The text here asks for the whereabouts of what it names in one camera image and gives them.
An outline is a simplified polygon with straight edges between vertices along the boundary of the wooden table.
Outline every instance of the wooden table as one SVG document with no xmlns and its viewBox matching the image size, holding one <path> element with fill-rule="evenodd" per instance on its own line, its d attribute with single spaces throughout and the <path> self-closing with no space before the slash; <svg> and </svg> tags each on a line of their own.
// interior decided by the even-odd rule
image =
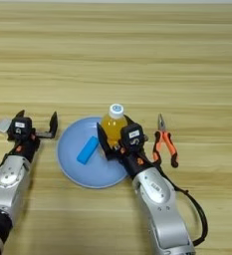
<svg viewBox="0 0 232 255">
<path fill-rule="evenodd" d="M 57 111 L 72 122 L 122 103 L 151 155 L 158 113 L 179 151 L 163 169 L 189 188 L 210 232 L 199 255 L 232 255 L 232 5 L 0 4 L 0 119 L 22 109 L 37 128 Z M 70 182 L 45 141 L 27 206 L 4 255 L 147 255 L 130 180 L 104 190 Z M 12 147 L 0 134 L 0 160 Z M 200 223 L 178 206 L 192 238 Z"/>
</svg>

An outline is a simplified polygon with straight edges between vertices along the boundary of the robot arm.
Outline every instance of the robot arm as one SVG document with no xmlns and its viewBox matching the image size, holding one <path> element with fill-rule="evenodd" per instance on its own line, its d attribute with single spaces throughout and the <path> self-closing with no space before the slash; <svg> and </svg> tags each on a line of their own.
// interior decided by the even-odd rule
<svg viewBox="0 0 232 255">
<path fill-rule="evenodd" d="M 197 201 L 172 183 L 162 169 L 151 163 L 144 153 L 147 140 L 142 127 L 126 117 L 128 126 L 120 134 L 118 146 L 110 149 L 107 136 L 98 124 L 98 137 L 107 159 L 117 158 L 132 179 L 133 189 L 140 201 L 154 255 L 194 255 L 194 246 L 207 235 L 205 214 Z M 175 191 L 181 191 L 193 202 L 202 221 L 202 236 L 191 241 L 187 228 L 176 208 Z"/>
<path fill-rule="evenodd" d="M 177 211 L 175 190 L 155 167 L 139 173 L 133 188 L 147 219 L 155 255 L 194 255 L 186 226 Z"/>
<path fill-rule="evenodd" d="M 40 138 L 55 136 L 57 115 L 51 119 L 49 132 L 37 133 L 32 121 L 20 112 L 11 122 L 0 123 L 0 130 L 8 132 L 8 139 L 15 141 L 14 148 L 0 164 L 0 254 L 21 212 L 24 195 L 30 185 L 31 163 L 40 145 Z"/>
</svg>

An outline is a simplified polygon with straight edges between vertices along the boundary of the white bottle cap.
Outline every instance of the white bottle cap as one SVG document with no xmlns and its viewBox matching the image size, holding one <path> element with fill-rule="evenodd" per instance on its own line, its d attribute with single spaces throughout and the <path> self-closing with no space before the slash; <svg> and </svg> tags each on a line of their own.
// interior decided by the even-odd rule
<svg viewBox="0 0 232 255">
<path fill-rule="evenodd" d="M 123 106 L 119 104 L 113 104 L 110 107 L 109 115 L 113 119 L 120 119 L 123 117 Z"/>
</svg>

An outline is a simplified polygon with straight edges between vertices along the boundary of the black cable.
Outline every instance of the black cable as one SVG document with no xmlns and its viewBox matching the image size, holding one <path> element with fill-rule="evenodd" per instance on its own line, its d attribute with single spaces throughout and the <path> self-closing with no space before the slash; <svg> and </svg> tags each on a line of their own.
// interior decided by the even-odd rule
<svg viewBox="0 0 232 255">
<path fill-rule="evenodd" d="M 17 142 L 15 143 L 14 147 L 13 147 L 8 153 L 6 153 L 6 154 L 4 155 L 4 157 L 3 157 L 3 159 L 2 159 L 2 161 L 1 161 L 1 163 L 0 163 L 0 167 L 4 164 L 4 162 L 5 162 L 5 160 L 7 159 L 7 157 L 8 157 L 9 155 L 11 155 L 13 152 L 15 152 L 16 148 L 21 144 L 21 142 L 22 142 L 21 140 L 17 141 Z"/>
</svg>

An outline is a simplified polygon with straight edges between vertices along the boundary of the plastic bottle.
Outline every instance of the plastic bottle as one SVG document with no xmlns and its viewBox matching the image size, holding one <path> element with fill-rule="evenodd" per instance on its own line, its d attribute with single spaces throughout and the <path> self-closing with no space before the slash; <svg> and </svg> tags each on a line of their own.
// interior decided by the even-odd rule
<svg viewBox="0 0 232 255">
<path fill-rule="evenodd" d="M 120 130 L 127 126 L 127 120 L 123 115 L 123 106 L 119 104 L 111 105 L 109 113 L 102 119 L 101 126 L 108 136 L 110 147 L 115 146 L 120 139 Z"/>
</svg>

